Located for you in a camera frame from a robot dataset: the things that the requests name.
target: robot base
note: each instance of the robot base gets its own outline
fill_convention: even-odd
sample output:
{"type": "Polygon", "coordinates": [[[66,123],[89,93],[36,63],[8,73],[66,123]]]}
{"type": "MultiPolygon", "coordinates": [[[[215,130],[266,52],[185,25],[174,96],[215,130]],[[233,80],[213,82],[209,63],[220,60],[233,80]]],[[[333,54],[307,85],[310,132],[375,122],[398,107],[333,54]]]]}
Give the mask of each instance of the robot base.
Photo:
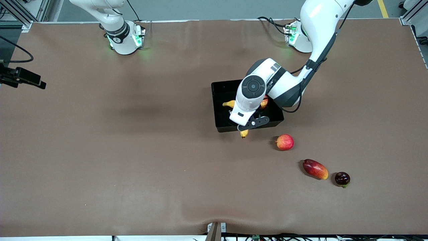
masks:
{"type": "Polygon", "coordinates": [[[116,43],[107,37],[110,42],[111,49],[115,50],[118,54],[132,54],[137,49],[142,49],[144,46],[144,36],[146,30],[131,21],[125,21],[130,28],[129,34],[123,39],[122,43],[116,43]]]}
{"type": "Polygon", "coordinates": [[[287,46],[292,46],[302,53],[312,52],[312,44],[308,37],[303,33],[302,24],[299,20],[286,25],[284,27],[284,32],[291,34],[291,36],[285,36],[287,46]]]}

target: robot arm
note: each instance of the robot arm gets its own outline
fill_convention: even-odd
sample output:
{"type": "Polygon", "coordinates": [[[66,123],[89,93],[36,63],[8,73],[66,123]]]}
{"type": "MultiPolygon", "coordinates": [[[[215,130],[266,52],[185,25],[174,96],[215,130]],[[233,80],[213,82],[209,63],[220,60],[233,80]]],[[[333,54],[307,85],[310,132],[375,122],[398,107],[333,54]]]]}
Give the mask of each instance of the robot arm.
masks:
{"type": "Polygon", "coordinates": [[[119,54],[132,54],[143,47],[145,29],[125,21],[117,10],[124,0],[70,0],[70,2],[94,16],[107,33],[112,49],[119,54]]]}
{"type": "MultiPolygon", "coordinates": [[[[371,0],[356,0],[364,5],[371,0]]],[[[247,125],[265,94],[280,107],[292,107],[299,102],[306,86],[336,40],[340,17],[354,4],[354,0],[306,0],[300,11],[301,25],[312,44],[312,53],[298,76],[282,68],[272,59],[257,61],[247,72],[236,94],[230,119],[239,130],[254,128],[247,125]]]]}

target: table surface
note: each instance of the table surface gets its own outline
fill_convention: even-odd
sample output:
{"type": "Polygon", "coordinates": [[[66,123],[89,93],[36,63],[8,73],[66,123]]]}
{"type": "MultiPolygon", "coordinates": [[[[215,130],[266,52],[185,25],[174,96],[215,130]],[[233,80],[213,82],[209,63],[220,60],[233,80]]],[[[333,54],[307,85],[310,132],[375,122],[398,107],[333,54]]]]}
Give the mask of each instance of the table surface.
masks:
{"type": "Polygon", "coordinates": [[[240,233],[427,233],[428,72],[409,27],[348,20],[300,110],[241,139],[217,132],[210,84],[266,57],[293,71],[309,55],[267,22],[145,26],[145,49],[129,56],[97,24],[21,35],[35,60],[19,66],[47,89],[0,88],[2,236],[199,234],[212,221],[240,233]],[[291,151],[275,148],[283,133],[291,151]],[[307,176],[306,158],[349,173],[350,186],[307,176]]]}

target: black tray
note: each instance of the black tray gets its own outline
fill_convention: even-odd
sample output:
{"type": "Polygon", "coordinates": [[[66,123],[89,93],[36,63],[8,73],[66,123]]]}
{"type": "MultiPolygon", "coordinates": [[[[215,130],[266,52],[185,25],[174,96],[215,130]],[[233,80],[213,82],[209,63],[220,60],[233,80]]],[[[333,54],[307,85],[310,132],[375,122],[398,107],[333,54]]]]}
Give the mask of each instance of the black tray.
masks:
{"type": "MultiPolygon", "coordinates": [[[[238,89],[238,86],[241,81],[242,79],[211,83],[215,126],[217,127],[218,132],[229,132],[238,130],[238,124],[229,119],[229,110],[232,110],[232,108],[228,106],[223,106],[223,103],[236,98],[236,90],[238,89]]],[[[279,108],[270,97],[266,108],[264,108],[263,110],[257,110],[253,116],[255,118],[258,118],[259,114],[261,116],[269,117],[270,121],[266,125],[257,127],[257,129],[276,127],[279,123],[281,123],[281,121],[284,120],[284,115],[282,114],[281,108],[279,108]]]]}

